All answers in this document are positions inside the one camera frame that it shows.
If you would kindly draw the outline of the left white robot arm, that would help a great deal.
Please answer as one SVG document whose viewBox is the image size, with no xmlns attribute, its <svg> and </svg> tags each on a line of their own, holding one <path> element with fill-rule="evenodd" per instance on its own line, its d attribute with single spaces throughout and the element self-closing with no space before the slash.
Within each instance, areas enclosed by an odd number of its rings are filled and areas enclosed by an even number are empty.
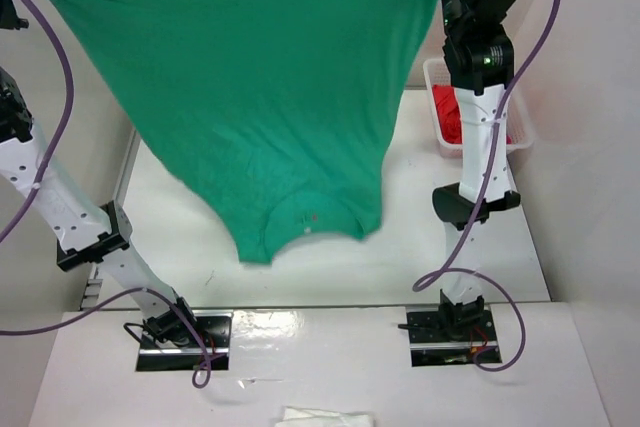
<svg viewBox="0 0 640 427">
<path fill-rule="evenodd" d="M 69 122 L 74 103 L 74 79 L 64 47 L 44 14 L 32 0 L 21 0 L 38 21 L 56 52 L 63 71 L 63 112 L 52 138 L 29 111 L 14 78 L 1 73 L 1 175 L 24 196 L 14 218 L 2 230 L 8 237 L 29 209 L 35 209 L 57 238 L 57 265 L 69 271 L 94 264 L 111 275 L 143 315 L 142 330 L 156 343 L 183 348 L 200 338 L 198 322 L 187 302 L 163 282 L 143 260 L 131 241 L 131 223 L 112 200 L 95 205 L 78 187 L 54 152 Z M 13 0 L 1 0 L 1 27 L 28 28 Z"/>
</svg>

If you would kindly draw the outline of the green tank top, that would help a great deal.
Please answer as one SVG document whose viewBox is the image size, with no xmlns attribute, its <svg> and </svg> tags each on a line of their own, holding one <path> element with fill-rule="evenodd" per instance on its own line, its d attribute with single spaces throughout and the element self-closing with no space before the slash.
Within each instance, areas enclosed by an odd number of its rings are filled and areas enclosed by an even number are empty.
<svg viewBox="0 0 640 427">
<path fill-rule="evenodd" d="M 243 262 L 382 223 L 382 163 L 437 0 L 50 0 Z"/>
</svg>

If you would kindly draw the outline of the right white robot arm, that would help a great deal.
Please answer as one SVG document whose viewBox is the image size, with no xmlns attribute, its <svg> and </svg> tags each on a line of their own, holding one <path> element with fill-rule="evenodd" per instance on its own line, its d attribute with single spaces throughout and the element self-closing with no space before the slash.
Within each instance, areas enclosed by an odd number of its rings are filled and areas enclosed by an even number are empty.
<svg viewBox="0 0 640 427">
<path fill-rule="evenodd" d="M 484 298 L 461 261 L 470 227 L 493 212 L 515 208 L 520 196 L 507 174 L 505 93 L 514 77 L 514 47 L 503 27 L 516 0 L 441 0 L 444 61 L 461 121 L 462 175 L 437 188 L 433 206 L 443 222 L 447 259 L 440 289 L 439 326 L 452 341 L 466 339 L 480 323 Z"/>
</svg>

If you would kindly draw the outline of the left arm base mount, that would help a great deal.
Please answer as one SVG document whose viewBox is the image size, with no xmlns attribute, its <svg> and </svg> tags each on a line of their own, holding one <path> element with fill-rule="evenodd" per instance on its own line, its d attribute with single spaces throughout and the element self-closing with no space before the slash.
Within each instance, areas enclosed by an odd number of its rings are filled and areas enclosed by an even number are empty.
<svg viewBox="0 0 640 427">
<path fill-rule="evenodd" d="M 211 356 L 211 369 L 214 372 L 226 371 L 229 368 L 233 313 L 196 310 L 195 317 L 196 330 Z M 186 332 L 186 342 L 177 346 L 170 341 L 153 339 L 140 323 L 125 322 L 123 328 L 138 343 L 137 372 L 192 371 L 205 361 L 202 349 L 189 332 Z"/>
</svg>

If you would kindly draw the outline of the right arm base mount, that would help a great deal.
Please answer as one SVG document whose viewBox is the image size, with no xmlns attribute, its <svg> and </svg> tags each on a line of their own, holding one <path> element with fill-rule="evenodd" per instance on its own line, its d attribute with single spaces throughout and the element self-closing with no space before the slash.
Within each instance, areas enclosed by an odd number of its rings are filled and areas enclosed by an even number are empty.
<svg viewBox="0 0 640 427">
<path fill-rule="evenodd" d="M 471 325 L 447 330 L 435 308 L 409 309 L 398 329 L 408 335 L 413 367 L 434 367 L 502 362 L 491 310 L 485 308 Z"/>
</svg>

